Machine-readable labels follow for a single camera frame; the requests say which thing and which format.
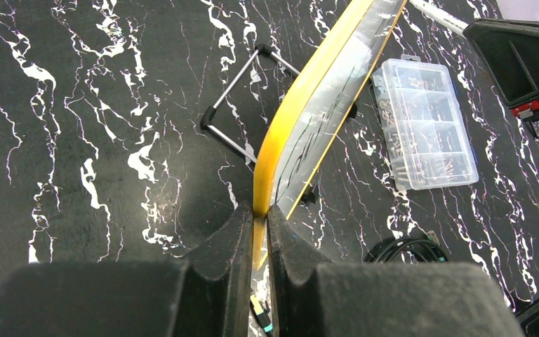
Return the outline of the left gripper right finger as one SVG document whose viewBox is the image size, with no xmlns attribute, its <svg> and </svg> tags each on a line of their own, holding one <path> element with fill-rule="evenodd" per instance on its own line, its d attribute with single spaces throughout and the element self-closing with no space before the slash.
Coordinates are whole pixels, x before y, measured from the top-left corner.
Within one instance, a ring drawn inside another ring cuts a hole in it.
<svg viewBox="0 0 539 337">
<path fill-rule="evenodd" d="M 278 206 L 267 214 L 277 336 L 521 336 L 498 285 L 469 263 L 334 262 Z"/>
</svg>

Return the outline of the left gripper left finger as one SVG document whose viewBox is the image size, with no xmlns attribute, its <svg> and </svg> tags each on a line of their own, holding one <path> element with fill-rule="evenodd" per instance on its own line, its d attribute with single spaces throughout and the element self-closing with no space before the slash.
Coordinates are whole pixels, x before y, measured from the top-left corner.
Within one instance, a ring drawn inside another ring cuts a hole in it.
<svg viewBox="0 0 539 337">
<path fill-rule="evenodd" d="M 0 284 L 0 336 L 246 336 L 253 212 L 182 258 L 31 264 Z"/>
</svg>

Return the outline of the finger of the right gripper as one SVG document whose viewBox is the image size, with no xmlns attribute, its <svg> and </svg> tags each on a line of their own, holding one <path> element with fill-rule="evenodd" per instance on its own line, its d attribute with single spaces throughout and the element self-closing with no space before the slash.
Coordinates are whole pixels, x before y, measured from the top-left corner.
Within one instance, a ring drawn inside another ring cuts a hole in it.
<svg viewBox="0 0 539 337">
<path fill-rule="evenodd" d="M 476 26 L 479 29 L 489 29 L 493 27 L 533 27 L 539 28 L 539 21 L 528 21 L 528 20 L 502 20 L 502 19 L 491 19 L 483 18 L 476 21 Z"/>
<path fill-rule="evenodd" d="M 539 99 L 539 28 L 479 29 L 474 21 L 464 35 L 509 108 Z"/>
</svg>

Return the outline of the white whiteboard marker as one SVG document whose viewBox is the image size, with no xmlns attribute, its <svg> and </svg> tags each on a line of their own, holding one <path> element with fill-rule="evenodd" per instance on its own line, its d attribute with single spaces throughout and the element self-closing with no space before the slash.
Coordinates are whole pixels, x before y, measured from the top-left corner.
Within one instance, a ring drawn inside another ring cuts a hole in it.
<svg viewBox="0 0 539 337">
<path fill-rule="evenodd" d="M 450 13 L 440 8 L 437 8 L 436 6 L 429 4 L 426 1 L 409 0 L 409 3 L 412 4 L 419 11 L 421 11 L 423 14 L 433 19 L 433 21 L 439 23 L 445 28 L 451 30 L 453 33 L 465 39 L 464 31 L 468 27 L 468 24 L 466 22 L 459 20 Z"/>
</svg>

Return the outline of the yellow framed whiteboard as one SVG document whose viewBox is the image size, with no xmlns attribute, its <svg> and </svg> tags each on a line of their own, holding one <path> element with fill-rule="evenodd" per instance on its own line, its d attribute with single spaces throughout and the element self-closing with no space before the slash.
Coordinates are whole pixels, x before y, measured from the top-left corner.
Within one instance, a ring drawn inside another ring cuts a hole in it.
<svg viewBox="0 0 539 337">
<path fill-rule="evenodd" d="M 253 172 L 252 266 L 262 265 L 266 218 L 289 218 L 374 70 L 405 1 L 351 1 L 287 90 Z"/>
</svg>

